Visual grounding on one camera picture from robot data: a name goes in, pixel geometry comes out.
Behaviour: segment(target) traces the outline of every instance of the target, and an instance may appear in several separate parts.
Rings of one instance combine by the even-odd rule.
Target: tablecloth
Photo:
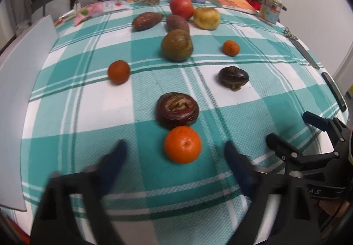
[[[59,38],[38,75],[24,124],[26,204],[34,216],[53,171],[79,172],[123,138],[128,158],[103,204],[126,244],[225,244],[249,200],[224,160],[224,143],[233,141],[253,164],[278,172],[284,164],[266,147],[267,134],[280,135],[302,152],[330,150],[327,135],[306,125],[301,115],[311,111],[346,122],[348,111],[339,110],[320,75],[322,64],[315,58],[321,69],[310,66],[283,36],[280,24],[270,26],[253,15],[217,8],[219,27],[206,31],[190,23],[193,54],[176,63],[161,53],[165,18],[146,31],[131,27],[143,12],[170,14],[168,3],[131,6],[78,27],[72,22],[58,27]],[[240,45],[237,56],[221,52],[227,39]],[[118,86],[107,78],[107,67],[116,60],[131,67],[129,80]],[[216,79],[230,65],[250,77],[236,92]],[[200,107],[192,125],[202,139],[195,162],[176,164],[163,154],[168,131],[156,123],[154,111],[167,92],[189,94]],[[80,196],[72,199],[80,229],[94,241]]]

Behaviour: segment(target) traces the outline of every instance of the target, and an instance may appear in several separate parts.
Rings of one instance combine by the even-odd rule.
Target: plaid tablecloth
[[[58,27],[59,39],[33,88],[23,131],[21,172],[29,214],[34,216],[53,171],[79,172],[123,138],[128,158],[103,203],[126,244],[225,244],[248,206],[224,160],[225,141],[232,140],[253,164],[278,172],[284,165],[266,147],[267,134],[275,132],[307,153],[332,150],[326,133],[307,126],[301,115],[311,111],[346,122],[348,113],[340,112],[320,71],[282,35],[280,24],[218,9],[222,19],[216,30],[190,24],[194,52],[176,63],[161,54],[165,18],[149,30],[132,32],[132,20],[146,11],[170,14],[167,2],[135,3],[132,10],[78,27],[71,22]],[[240,54],[221,52],[227,39],[240,45]],[[116,60],[131,67],[129,80],[119,86],[107,78],[107,67]],[[250,77],[237,92],[216,81],[229,65]],[[167,92],[189,94],[200,107],[192,128],[203,146],[193,163],[175,164],[163,154],[168,131],[156,123],[154,110]],[[78,224],[92,241],[80,197],[73,203]]]

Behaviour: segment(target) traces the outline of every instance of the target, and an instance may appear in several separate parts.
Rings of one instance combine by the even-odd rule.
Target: small orange
[[[130,66],[123,60],[118,60],[110,64],[108,77],[114,84],[125,83],[130,76]]]
[[[201,152],[202,142],[198,133],[188,126],[172,129],[164,141],[164,152],[172,161],[190,163]]]
[[[240,47],[235,41],[226,40],[223,44],[222,51],[229,56],[235,56],[239,53]]]

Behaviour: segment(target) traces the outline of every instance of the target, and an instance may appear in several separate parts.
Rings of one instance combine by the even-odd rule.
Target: tangerine
[[[188,126],[172,129],[164,141],[164,152],[172,161],[190,163],[201,152],[202,142],[198,133]]]
[[[130,66],[123,60],[118,60],[110,64],[108,77],[114,84],[125,83],[130,76]]]
[[[239,53],[240,47],[235,41],[226,40],[223,44],[222,51],[229,56],[235,56]]]

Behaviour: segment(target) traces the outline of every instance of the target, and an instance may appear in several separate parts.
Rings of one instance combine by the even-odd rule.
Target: curtain
[[[6,0],[6,8],[14,32],[26,20],[31,21],[30,0]]]

